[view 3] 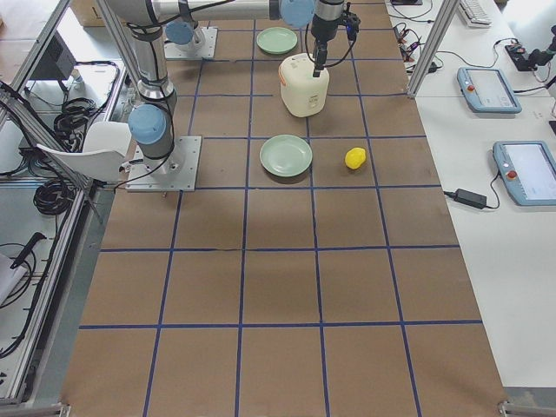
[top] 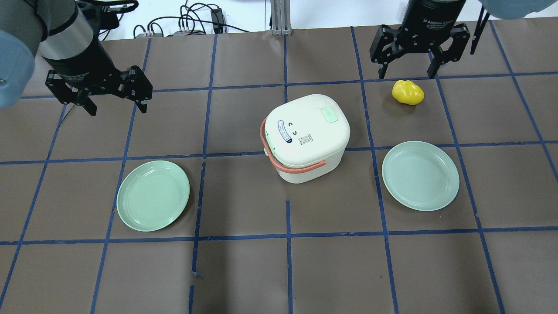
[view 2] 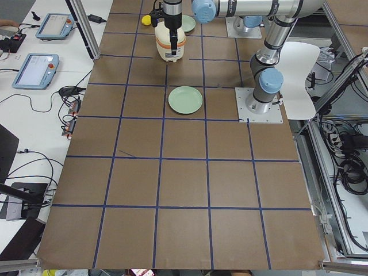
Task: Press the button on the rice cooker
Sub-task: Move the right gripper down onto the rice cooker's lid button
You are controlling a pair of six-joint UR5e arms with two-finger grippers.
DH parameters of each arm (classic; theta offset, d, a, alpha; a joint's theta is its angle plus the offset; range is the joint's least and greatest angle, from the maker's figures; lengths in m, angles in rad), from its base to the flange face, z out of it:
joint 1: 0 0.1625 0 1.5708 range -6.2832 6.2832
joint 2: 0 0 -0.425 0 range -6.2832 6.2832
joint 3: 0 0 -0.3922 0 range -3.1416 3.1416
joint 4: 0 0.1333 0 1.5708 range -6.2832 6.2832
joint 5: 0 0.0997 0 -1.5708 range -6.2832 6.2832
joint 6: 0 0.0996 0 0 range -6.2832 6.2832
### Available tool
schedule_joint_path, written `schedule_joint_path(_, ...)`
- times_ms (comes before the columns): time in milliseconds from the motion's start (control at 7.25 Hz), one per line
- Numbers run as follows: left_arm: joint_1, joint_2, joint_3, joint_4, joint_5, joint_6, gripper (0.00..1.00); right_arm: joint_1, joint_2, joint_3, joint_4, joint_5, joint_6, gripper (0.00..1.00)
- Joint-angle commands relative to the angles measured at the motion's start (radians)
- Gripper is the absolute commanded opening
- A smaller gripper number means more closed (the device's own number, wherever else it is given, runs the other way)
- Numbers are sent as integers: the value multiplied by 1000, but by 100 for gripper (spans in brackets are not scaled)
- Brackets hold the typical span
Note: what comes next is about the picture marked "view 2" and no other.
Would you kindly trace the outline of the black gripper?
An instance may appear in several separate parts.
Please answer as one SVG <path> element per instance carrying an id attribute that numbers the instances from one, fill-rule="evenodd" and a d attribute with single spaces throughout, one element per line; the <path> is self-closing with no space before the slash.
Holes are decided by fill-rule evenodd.
<path id="1" fill-rule="evenodd" d="M 178 49 L 178 32 L 182 26 L 182 0 L 164 0 L 156 7 L 154 1 L 152 8 L 152 26 L 158 25 L 158 19 L 163 18 L 165 27 L 169 29 L 171 55 L 175 56 Z"/>

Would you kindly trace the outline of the green plate near arm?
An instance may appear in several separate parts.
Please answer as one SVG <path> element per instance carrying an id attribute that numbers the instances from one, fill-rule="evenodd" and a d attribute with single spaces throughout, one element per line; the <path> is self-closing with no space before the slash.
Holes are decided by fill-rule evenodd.
<path id="1" fill-rule="evenodd" d="M 192 114 L 202 106 L 203 97 L 196 88 L 180 86 L 170 92 L 168 103 L 179 114 Z"/>

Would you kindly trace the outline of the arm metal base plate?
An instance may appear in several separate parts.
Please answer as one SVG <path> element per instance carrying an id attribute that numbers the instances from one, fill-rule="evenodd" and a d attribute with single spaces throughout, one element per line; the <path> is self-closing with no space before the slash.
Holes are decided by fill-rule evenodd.
<path id="1" fill-rule="evenodd" d="M 227 36 L 230 38 L 261 39 L 262 16 L 226 18 Z"/>
<path id="2" fill-rule="evenodd" d="M 277 96 L 269 103 L 258 102 L 252 87 L 236 87 L 239 122 L 253 124 L 282 124 L 283 118 Z"/>

